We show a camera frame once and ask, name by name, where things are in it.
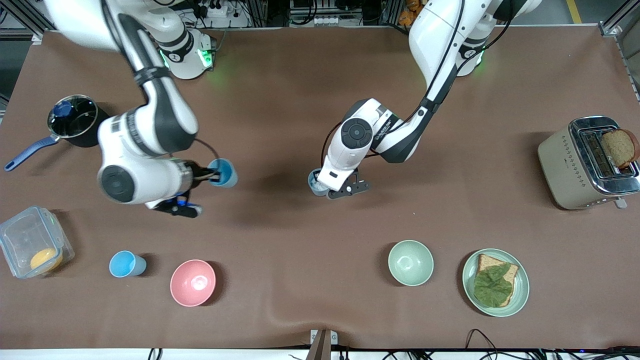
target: toaster slot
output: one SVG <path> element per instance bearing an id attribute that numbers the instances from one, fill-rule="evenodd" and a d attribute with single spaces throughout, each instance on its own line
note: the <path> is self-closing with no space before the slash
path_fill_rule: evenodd
<path id="1" fill-rule="evenodd" d="M 583 144 L 588 149 L 589 159 L 598 173 L 600 179 L 615 179 L 618 177 L 631 177 L 637 174 L 636 165 L 631 164 L 627 168 L 618 168 L 611 161 L 606 148 L 602 145 L 602 135 L 614 129 L 593 129 L 583 131 L 580 134 Z"/>

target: saucepan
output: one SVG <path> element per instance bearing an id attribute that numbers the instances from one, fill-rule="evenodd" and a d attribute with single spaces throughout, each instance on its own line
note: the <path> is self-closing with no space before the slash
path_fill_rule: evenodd
<path id="1" fill-rule="evenodd" d="M 4 171 L 12 171 L 40 149 L 56 145 L 65 139 L 78 147 L 98 145 L 98 127 L 109 118 L 90 97 L 71 95 L 58 101 L 49 112 L 47 127 L 51 136 L 40 139 L 24 149 L 4 166 Z"/>

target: brown tablecloth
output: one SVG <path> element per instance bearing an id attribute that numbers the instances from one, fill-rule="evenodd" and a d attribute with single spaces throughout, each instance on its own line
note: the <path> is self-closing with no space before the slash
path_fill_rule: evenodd
<path id="1" fill-rule="evenodd" d="M 238 185 L 197 188 L 205 212 L 191 220 L 110 202 L 95 180 L 98 147 L 61 143 L 2 172 L 0 221 L 34 204 L 55 211 L 76 258 L 45 279 L 0 265 L 0 347 L 281 347 L 308 343 L 316 328 L 368 348 L 462 347 L 474 327 L 498 347 L 640 342 L 640 198 L 625 211 L 561 211 L 536 155 L 577 117 L 607 115 L 640 132 L 616 44 L 596 27 L 510 29 L 456 80 L 410 161 L 364 161 L 372 189 L 335 201 L 306 183 L 329 129 L 367 97 L 406 117 L 425 91 L 404 35 L 233 31 L 214 72 L 177 83 L 199 137 L 234 162 Z M 48 135 L 49 109 L 70 94 L 111 113 L 143 103 L 119 54 L 45 34 L 0 127 L 3 163 Z M 180 155 L 211 160 L 199 144 Z M 407 238 L 435 258 L 416 288 L 387 270 L 388 250 Z M 529 274 L 531 296 L 515 316 L 482 315 L 461 288 L 465 258 L 487 247 Z M 123 249 L 148 259 L 144 276 L 110 276 Z M 219 283 L 208 306 L 185 308 L 169 279 L 194 258 L 212 261 Z"/>

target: lettuce leaf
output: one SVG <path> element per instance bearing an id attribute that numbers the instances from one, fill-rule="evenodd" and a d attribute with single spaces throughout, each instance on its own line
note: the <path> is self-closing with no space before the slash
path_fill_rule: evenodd
<path id="1" fill-rule="evenodd" d="M 488 307 L 499 307 L 507 300 L 513 286 L 503 277 L 510 267 L 509 263 L 489 266 L 476 275 L 474 296 L 480 303 Z"/>

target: bread slice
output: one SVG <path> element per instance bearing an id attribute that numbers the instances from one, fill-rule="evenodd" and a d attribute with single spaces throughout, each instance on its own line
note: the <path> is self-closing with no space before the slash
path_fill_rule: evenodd
<path id="1" fill-rule="evenodd" d="M 482 270 L 488 268 L 489 266 L 496 266 L 496 265 L 502 265 L 502 264 L 506 264 L 506 261 L 502 261 L 502 260 L 498 260 L 496 258 L 492 258 L 489 255 L 484 255 L 484 254 L 480 254 L 480 257 L 478 258 L 478 270 L 477 272 L 481 272 Z M 516 280 L 516 273 L 518 272 L 518 265 L 514 265 L 511 264 L 511 266 L 509 267 L 509 270 L 507 271 L 506 274 L 504 274 L 504 276 L 502 277 L 503 279 L 507 280 L 509 283 L 511 283 L 511 287 L 513 289 L 515 289 L 515 280 Z M 505 307 L 509 304 L 509 301 L 511 301 L 511 297 L 513 296 L 513 290 L 511 291 L 511 294 L 509 294 L 509 297 L 507 298 L 507 300 L 505 300 L 503 303 L 500 304 L 500 306 L 498 307 Z"/>
<path id="2" fill-rule="evenodd" d="M 602 145 L 618 168 L 628 167 L 640 158 L 640 144 L 629 130 L 618 129 L 602 135 Z"/>

